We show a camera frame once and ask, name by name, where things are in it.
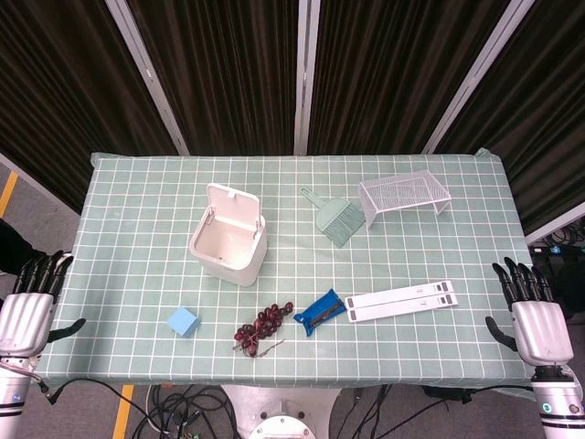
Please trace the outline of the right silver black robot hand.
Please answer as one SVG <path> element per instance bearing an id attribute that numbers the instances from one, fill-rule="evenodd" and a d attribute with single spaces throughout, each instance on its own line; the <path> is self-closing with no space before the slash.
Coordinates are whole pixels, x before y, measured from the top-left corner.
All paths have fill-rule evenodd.
<path id="1" fill-rule="evenodd" d="M 501 284 L 514 334 L 506 335 L 490 316 L 484 319 L 488 331 L 532 367 L 568 364 L 574 352 L 566 319 L 548 280 L 535 266 L 529 268 L 508 257 L 504 262 L 494 262 L 492 268 Z"/>

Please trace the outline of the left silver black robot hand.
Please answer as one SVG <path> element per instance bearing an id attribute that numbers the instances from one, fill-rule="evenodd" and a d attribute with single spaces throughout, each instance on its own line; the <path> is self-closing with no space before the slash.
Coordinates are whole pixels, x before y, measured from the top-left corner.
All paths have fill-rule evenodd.
<path id="1" fill-rule="evenodd" d="M 1 305 L 1 356 L 28 359 L 42 353 L 46 344 L 71 337 L 85 325 L 80 318 L 68 327 L 52 323 L 73 255 L 59 251 L 33 258 L 17 275 L 12 293 Z"/>

